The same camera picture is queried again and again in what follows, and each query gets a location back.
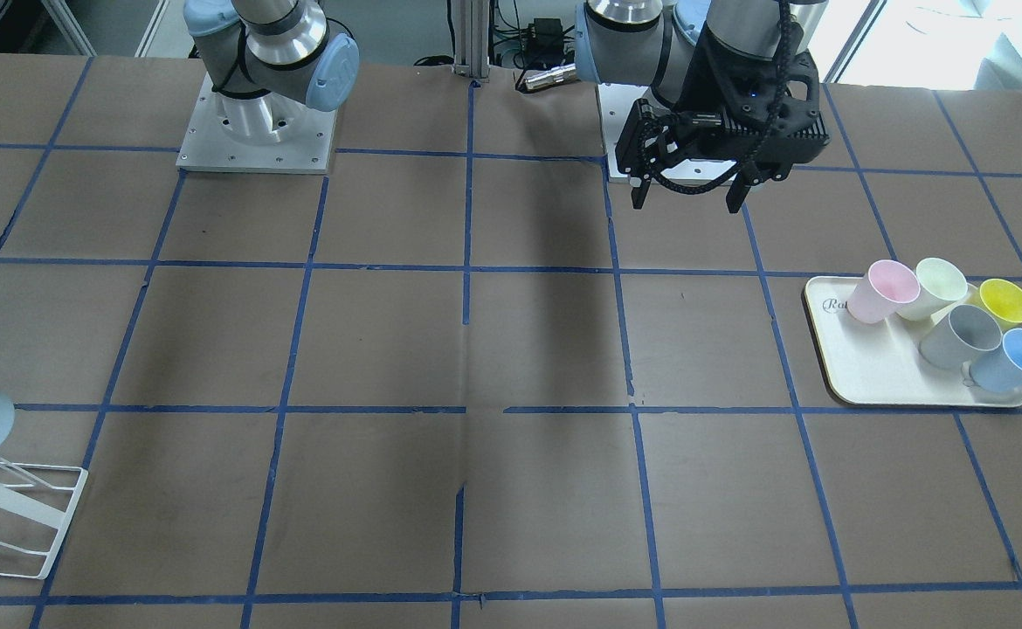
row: floor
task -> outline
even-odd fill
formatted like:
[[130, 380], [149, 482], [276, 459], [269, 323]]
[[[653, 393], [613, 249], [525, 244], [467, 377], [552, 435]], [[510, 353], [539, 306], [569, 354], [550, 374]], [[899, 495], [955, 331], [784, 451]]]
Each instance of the floor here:
[[364, 66], [328, 179], [183, 174], [202, 72], [0, 56], [0, 453], [91, 470], [0, 629], [1022, 628], [1022, 410], [839, 403], [801, 298], [1022, 284], [1022, 94], [833, 85], [730, 216], [499, 71]]

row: black cable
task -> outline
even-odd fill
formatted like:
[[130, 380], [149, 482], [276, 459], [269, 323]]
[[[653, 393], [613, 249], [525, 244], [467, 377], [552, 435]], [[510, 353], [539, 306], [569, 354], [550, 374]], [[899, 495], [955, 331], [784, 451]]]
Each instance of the black cable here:
[[456, 59], [456, 29], [453, 28], [453, 0], [445, 0], [445, 19], [448, 20], [448, 38], [453, 45], [453, 58]]
[[[568, 33], [570, 33], [570, 32], [572, 32], [572, 29], [574, 29], [572, 26], [570, 28], [564, 29], [564, 31], [562, 31], [562, 37], [568, 35]], [[526, 92], [526, 88], [523, 87], [523, 80], [526, 79], [526, 72], [527, 72], [528, 69], [530, 69], [530, 66], [535, 63], [535, 61], [539, 60], [539, 58], [542, 58], [542, 56], [547, 51], [536, 52], [535, 56], [531, 57], [530, 60], [528, 60], [528, 61], [526, 60], [526, 52], [525, 51], [523, 52], [523, 55], [522, 55], [522, 60], [523, 60], [523, 63], [522, 63], [522, 73], [519, 74], [519, 80], [515, 81], [515, 83], [514, 83], [514, 88], [516, 89], [516, 91], [523, 92], [523, 93]]]
[[748, 148], [746, 153], [737, 163], [732, 165], [732, 168], [725, 171], [718, 178], [713, 179], [709, 183], [703, 183], [701, 186], [683, 186], [682, 183], [671, 182], [670, 179], [666, 178], [666, 175], [662, 174], [662, 171], [655, 169], [651, 163], [650, 152], [647, 151], [647, 142], [650, 142], [651, 138], [654, 138], [655, 133], [661, 131], [662, 125], [677, 124], [682, 120], [682, 117], [671, 113], [671, 115], [659, 119], [647, 120], [643, 123], [643, 130], [640, 132], [640, 162], [643, 164], [644, 171], [650, 172], [655, 182], [662, 184], [662, 187], [667, 190], [678, 192], [679, 194], [705, 194], [717, 189], [722, 186], [722, 183], [728, 182], [728, 180], [740, 172], [743, 165], [750, 163], [751, 160], [755, 159], [755, 155], [759, 154], [759, 150], [762, 150], [763, 144], [766, 144], [766, 139], [774, 135], [775, 123], [778, 122], [779, 111], [783, 108], [783, 98], [786, 96], [791, 59], [794, 57], [794, 53], [791, 51], [791, 29], [793, 28], [791, 0], [779, 0], [779, 46], [775, 48], [775, 83], [779, 86], [776, 87], [775, 100], [766, 108], [766, 121], [763, 123], [763, 131], [760, 133], [759, 138], [755, 140], [755, 143]]
[[449, 55], [431, 55], [414, 61], [416, 66], [451, 66], [453, 63], [456, 59]]
[[347, 37], [352, 37], [352, 39], [356, 39], [355, 33], [352, 33], [352, 29], [347, 28], [347, 25], [345, 25], [344, 23], [342, 23], [342, 20], [332, 19], [332, 17], [324, 17], [324, 19], [327, 19], [327, 20], [329, 20], [331, 23], [338, 24], [339, 28], [342, 28], [342, 29], [344, 29], [344, 31], [347, 32]]

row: white tray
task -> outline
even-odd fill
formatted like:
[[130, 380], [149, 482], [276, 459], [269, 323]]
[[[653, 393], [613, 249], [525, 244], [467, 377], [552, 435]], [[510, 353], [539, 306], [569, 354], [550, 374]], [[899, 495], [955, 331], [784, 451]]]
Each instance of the white tray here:
[[845, 302], [857, 278], [818, 276], [806, 282], [806, 311], [830, 389], [850, 404], [1022, 406], [1022, 387], [991, 393], [969, 378], [969, 365], [939, 369], [919, 356], [918, 342], [934, 326], [891, 315], [874, 326], [853, 319]]

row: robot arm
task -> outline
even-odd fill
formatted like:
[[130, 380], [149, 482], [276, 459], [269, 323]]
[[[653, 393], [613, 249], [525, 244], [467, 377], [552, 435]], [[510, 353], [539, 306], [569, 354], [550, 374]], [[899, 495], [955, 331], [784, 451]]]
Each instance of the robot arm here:
[[184, 19], [227, 99], [276, 93], [336, 110], [356, 83], [356, 41], [328, 28], [318, 0], [188, 0]]
[[[703, 194], [732, 176], [730, 212], [748, 191], [786, 179], [830, 142], [818, 69], [806, 46], [827, 0], [591, 0], [578, 8], [577, 73], [585, 81], [650, 87], [632, 104], [616, 146], [642, 207], [652, 180]], [[798, 84], [798, 95], [788, 92]], [[732, 160], [703, 186], [663, 175], [687, 159]]]

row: grid line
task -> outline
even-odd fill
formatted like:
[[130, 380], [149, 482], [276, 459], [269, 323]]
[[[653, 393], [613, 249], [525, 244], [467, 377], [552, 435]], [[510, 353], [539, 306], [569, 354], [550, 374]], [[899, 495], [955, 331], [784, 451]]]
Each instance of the grid line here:
[[937, 91], [933, 91], [935, 102], [938, 103], [938, 108], [941, 108], [943, 117], [946, 117], [946, 123], [949, 124], [949, 130], [954, 132], [954, 138], [958, 139], [958, 143], [962, 146], [962, 152], [965, 153], [965, 159], [969, 160], [970, 167], [973, 168], [974, 174], [977, 176], [977, 181], [981, 183], [981, 188], [985, 191], [985, 195], [989, 198], [989, 205], [993, 208], [993, 212], [996, 213], [996, 218], [1000, 220], [1001, 227], [1004, 228], [1004, 234], [1007, 235], [1007, 239], [1012, 243], [1012, 249], [1015, 250], [1015, 254], [1019, 257], [1019, 262], [1022, 263], [1022, 248], [1019, 245], [1019, 240], [1015, 239], [1015, 235], [1012, 232], [1012, 228], [1007, 223], [1007, 218], [1004, 216], [1004, 212], [1001, 211], [1000, 204], [996, 203], [996, 196], [993, 195], [993, 191], [989, 189], [989, 182], [986, 182], [985, 177], [981, 173], [981, 169], [977, 167], [976, 161], [973, 159], [973, 153], [971, 153], [970, 148], [966, 145], [965, 139], [962, 138], [962, 133], [958, 129], [958, 125], [954, 124], [954, 119], [949, 116], [949, 110], [946, 110], [946, 103], [942, 102], [941, 95]]
[[472, 319], [472, 176], [475, 172], [475, 155], [472, 149], [476, 140], [476, 89], [478, 81], [468, 83], [468, 117], [466, 120], [467, 152], [466, 174], [464, 175], [464, 268], [462, 297], [460, 301], [460, 324], [467, 326]]
[[872, 208], [872, 216], [875, 216], [875, 223], [880, 227], [880, 235], [883, 236], [883, 243], [887, 246], [887, 253], [891, 256], [892, 260], [898, 260], [898, 257], [895, 255], [895, 248], [891, 244], [891, 236], [887, 234], [887, 227], [883, 224], [883, 216], [880, 214], [880, 209], [875, 205], [875, 196], [872, 195], [872, 188], [868, 184], [868, 178], [864, 176], [860, 160], [856, 159], [856, 151], [853, 150], [853, 143], [849, 139], [849, 133], [845, 131], [845, 124], [842, 123], [841, 115], [838, 113], [838, 104], [833, 102], [833, 95], [830, 94], [830, 87], [827, 84], [822, 84], [822, 91], [826, 92], [826, 100], [829, 100], [830, 110], [833, 111], [833, 121], [838, 124], [838, 131], [841, 132], [841, 139], [845, 143], [845, 148], [849, 150], [849, 159], [853, 163], [856, 176], [862, 180], [864, 195], [868, 196], [868, 205]]
[[290, 390], [294, 381], [294, 370], [297, 367], [297, 350], [300, 345], [300, 333], [305, 322], [305, 304], [309, 301], [309, 290], [313, 281], [313, 259], [316, 258], [316, 248], [321, 235], [321, 225], [324, 222], [324, 207], [328, 198], [328, 177], [321, 183], [321, 193], [316, 208], [316, 218], [313, 222], [313, 234], [309, 243], [309, 254], [305, 256], [303, 285], [300, 285], [300, 297], [297, 300], [297, 314], [294, 318], [294, 329], [290, 339], [290, 353], [286, 359], [286, 374], [282, 383], [282, 397], [280, 397], [279, 407], [277, 407], [277, 421], [274, 428], [274, 451], [271, 455], [271, 464], [267, 474], [267, 488], [263, 494], [263, 508], [259, 516], [259, 532], [256, 534], [256, 551], [251, 556], [250, 573], [247, 577], [246, 600], [243, 601], [243, 617], [240, 620], [240, 628], [250, 628], [250, 616], [254, 609], [256, 589], [259, 586], [259, 573], [263, 565], [263, 553], [267, 546], [267, 530], [271, 519], [271, 505], [274, 500], [274, 486], [279, 478], [279, 461], [282, 458], [282, 439], [285, 434], [286, 414], [290, 406]]
[[798, 437], [802, 440], [802, 449], [806, 454], [806, 462], [809, 465], [809, 475], [815, 482], [815, 492], [818, 494], [819, 506], [821, 506], [822, 509], [822, 519], [823, 522], [826, 523], [826, 533], [827, 536], [829, 536], [830, 547], [833, 552], [834, 568], [838, 573], [839, 588], [841, 588], [841, 597], [845, 603], [845, 613], [849, 616], [850, 629], [858, 629], [860, 624], [856, 620], [856, 612], [853, 606], [853, 596], [851, 596], [851, 590], [849, 589], [849, 577], [847, 577], [847, 574], [845, 573], [845, 565], [841, 556], [841, 544], [839, 544], [838, 541], [838, 532], [836, 532], [833, 525], [833, 514], [830, 513], [830, 502], [826, 497], [826, 487], [823, 486], [822, 474], [821, 470], [819, 470], [818, 460], [815, 458], [815, 448], [810, 445], [809, 430], [806, 428], [806, 419], [803, 417], [802, 407], [798, 404], [798, 394], [794, 387], [794, 374], [791, 373], [790, 359], [787, 357], [786, 346], [783, 343], [783, 333], [779, 329], [779, 316], [775, 311], [775, 302], [772, 298], [771, 286], [768, 285], [766, 282], [766, 272], [763, 270], [763, 260], [762, 256], [759, 254], [759, 240], [755, 238], [755, 228], [751, 223], [751, 212], [748, 211], [747, 203], [743, 204], [742, 218], [743, 223], [748, 230], [748, 239], [751, 243], [751, 254], [755, 258], [755, 271], [759, 272], [759, 286], [763, 290], [763, 302], [766, 303], [766, 313], [771, 315], [772, 318], [772, 332], [775, 338], [776, 350], [779, 350], [779, 361], [783, 366], [783, 377], [786, 380], [787, 393], [791, 396], [791, 407], [793, 407], [795, 422], [797, 422], [798, 425]]
[[[0, 148], [36, 148], [44, 150], [46, 144], [35, 143], [7, 143], [0, 142]], [[55, 151], [120, 151], [120, 152], [178, 152], [178, 146], [109, 146], [109, 144], [56, 144], [52, 147]], [[364, 148], [356, 146], [341, 146], [335, 148], [336, 153], [371, 154], [371, 155], [410, 155], [410, 156], [448, 156], [448, 159], [467, 159], [467, 151], [423, 151], [406, 150], [406, 148]], [[527, 155], [516, 153], [487, 153], [474, 152], [473, 159], [487, 160], [512, 160], [512, 161], [584, 161], [584, 163], [596, 164], [603, 160], [603, 155]], [[970, 171], [920, 171], [920, 169], [905, 168], [871, 168], [871, 167], [849, 167], [849, 166], [821, 166], [811, 164], [801, 164], [795, 167], [798, 171], [818, 172], [862, 172], [867, 175], [922, 175], [930, 177], [977, 177], [976, 172]], [[1022, 172], [981, 172], [981, 176], [991, 179], [1022, 179]]]
[[[144, 267], [147, 260], [137, 259], [94, 259], [94, 258], [3, 258], [0, 264], [44, 264], [44, 266], [85, 266], [85, 267]], [[159, 260], [154, 262], [158, 267], [226, 267], [226, 268], [303, 268], [299, 262], [267, 262], [252, 260]], [[466, 270], [472, 273], [579, 273], [607, 275], [614, 273], [609, 267], [516, 267], [516, 266], [456, 266], [456, 264], [392, 264], [375, 262], [315, 262], [315, 270], [340, 271], [410, 271], [460, 273]], [[735, 276], [735, 278], [758, 278], [757, 271], [742, 268], [655, 268], [655, 267], [620, 267], [620, 275], [699, 275], [699, 276]], [[835, 278], [858, 278], [860, 273], [847, 271], [765, 271], [769, 278], [815, 278], [819, 275], [829, 275]], [[1009, 279], [1012, 282], [1022, 282], [1022, 275], [967, 275], [974, 281], [987, 278]]]
[[961, 435], [962, 443], [965, 445], [965, 452], [969, 454], [970, 463], [973, 465], [973, 474], [977, 477], [977, 485], [981, 486], [981, 494], [985, 498], [985, 504], [989, 505], [989, 514], [996, 525], [996, 533], [1000, 534], [1007, 557], [1012, 561], [1012, 571], [1015, 573], [1015, 580], [1019, 583], [1019, 589], [1022, 590], [1022, 566], [1019, 565], [1019, 555], [1015, 553], [1015, 548], [1012, 547], [1012, 540], [1007, 534], [1006, 527], [1004, 527], [1004, 521], [1001, 518], [1000, 510], [996, 508], [996, 501], [994, 501], [993, 494], [989, 490], [989, 483], [985, 481], [985, 473], [981, 469], [981, 462], [977, 461], [977, 452], [974, 450], [973, 441], [970, 440], [969, 431], [965, 430], [965, 422], [962, 422], [961, 414], [954, 413], [954, 424], [958, 425], [958, 433]]
[[655, 541], [654, 513], [651, 509], [651, 483], [647, 478], [646, 448], [643, 446], [643, 426], [639, 411], [635, 410], [635, 373], [632, 369], [632, 350], [628, 335], [628, 312], [623, 304], [623, 281], [619, 274], [619, 243], [615, 220], [612, 219], [611, 195], [608, 192], [608, 164], [599, 161], [600, 184], [604, 191], [604, 213], [608, 219], [608, 251], [611, 258], [611, 278], [616, 290], [616, 315], [619, 320], [619, 348], [623, 357], [623, 379], [628, 384], [629, 411], [632, 416], [632, 438], [635, 442], [635, 462], [640, 475], [640, 501], [643, 505], [643, 529], [646, 531], [647, 561], [651, 573], [651, 592], [654, 598], [655, 624], [666, 629], [666, 606], [662, 598], [662, 577], [658, 570], [658, 542]]
[[84, 62], [80, 79], [76, 80], [76, 86], [73, 87], [73, 92], [68, 96], [68, 102], [64, 103], [64, 108], [60, 111], [60, 119], [57, 121], [56, 127], [53, 127], [52, 135], [49, 135], [48, 143], [45, 146], [45, 150], [41, 152], [41, 159], [37, 161], [37, 167], [33, 169], [33, 175], [29, 178], [29, 183], [26, 183], [26, 189], [22, 190], [18, 205], [16, 205], [13, 214], [10, 215], [7, 226], [3, 228], [3, 234], [0, 234], [0, 252], [3, 251], [3, 246], [5, 246], [7, 239], [10, 237], [10, 232], [13, 231], [15, 224], [18, 223], [18, 218], [21, 216], [22, 210], [25, 210], [26, 203], [28, 203], [29, 196], [33, 193], [33, 186], [36, 186], [37, 180], [41, 176], [41, 171], [45, 169], [45, 163], [52, 152], [52, 147], [55, 146], [57, 138], [60, 136], [60, 130], [64, 128], [64, 123], [68, 121], [68, 115], [73, 111], [73, 105], [76, 104], [76, 97], [80, 95], [81, 88], [84, 87], [84, 82], [87, 80], [88, 71], [92, 68], [92, 60], [93, 57], [88, 57]]
[[[85, 63], [84, 75], [81, 75], [81, 80], [76, 85], [72, 100], [69, 100], [69, 106], [72, 106], [72, 103], [76, 101], [76, 95], [80, 92], [81, 85], [84, 83], [84, 77], [87, 76], [88, 69], [92, 66], [92, 60], [93, 59], [89, 57], [87, 63]], [[57, 133], [59, 132], [60, 125], [58, 125], [57, 128]], [[104, 390], [103, 399], [100, 401], [99, 411], [96, 413], [95, 424], [92, 425], [92, 433], [88, 437], [87, 449], [84, 451], [84, 460], [81, 461], [81, 467], [84, 469], [91, 469], [92, 457], [94, 457], [96, 445], [99, 443], [99, 434], [102, 433], [103, 422], [107, 417], [106, 406], [111, 402], [111, 397], [115, 393], [119, 375], [121, 371], [123, 371], [124, 367], [124, 358], [127, 357], [127, 350], [130, 347], [131, 340], [135, 338], [135, 326], [137, 326], [137, 321], [139, 321], [139, 313], [142, 311], [142, 304], [145, 302], [145, 298], [147, 298], [147, 290], [148, 287], [150, 287], [150, 279], [153, 277], [155, 268], [154, 262], [160, 255], [160, 248], [165, 245], [166, 234], [168, 234], [169, 226], [171, 226], [171, 222], [173, 221], [173, 214], [177, 211], [177, 204], [181, 196], [181, 189], [184, 187], [184, 180], [186, 180], [187, 176], [188, 175], [184, 171], [180, 171], [178, 174], [177, 186], [173, 190], [173, 196], [171, 197], [169, 207], [166, 210], [166, 217], [162, 219], [158, 240], [154, 243], [154, 249], [150, 254], [150, 263], [147, 264], [147, 271], [143, 276], [142, 285], [139, 287], [139, 294], [137, 294], [137, 298], [135, 299], [135, 307], [131, 310], [131, 318], [128, 321], [127, 331], [124, 333], [123, 342], [120, 343], [119, 351], [115, 355], [114, 365], [111, 366], [111, 377], [107, 379], [107, 387]], [[53, 582], [56, 580], [57, 569], [64, 555], [64, 547], [66, 547], [67, 542], [67, 540], [61, 542], [56, 560], [52, 566], [52, 571], [49, 573], [49, 576], [45, 578], [45, 582], [41, 585], [41, 600], [39, 604], [35, 605], [33, 609], [33, 618], [31, 619], [31, 624], [29, 624], [29, 629], [39, 629], [41, 626], [41, 618], [43, 618], [45, 614], [46, 601], [48, 600], [49, 593], [52, 591]]]
[[[907, 594], [927, 592], [1013, 592], [1021, 581], [943, 581], [926, 583], [851, 584], [853, 594]], [[839, 585], [774, 585], [751, 588], [667, 588], [663, 598], [724, 598], [772, 596], [837, 596]], [[256, 605], [282, 603], [445, 603], [459, 601], [631, 600], [653, 598], [650, 588], [625, 590], [494, 590], [482, 594], [458, 592], [315, 592], [256, 594]], [[106, 594], [106, 596], [47, 596], [46, 606], [77, 605], [207, 605], [243, 604], [244, 594]], [[41, 596], [0, 596], [0, 606], [39, 604]]]

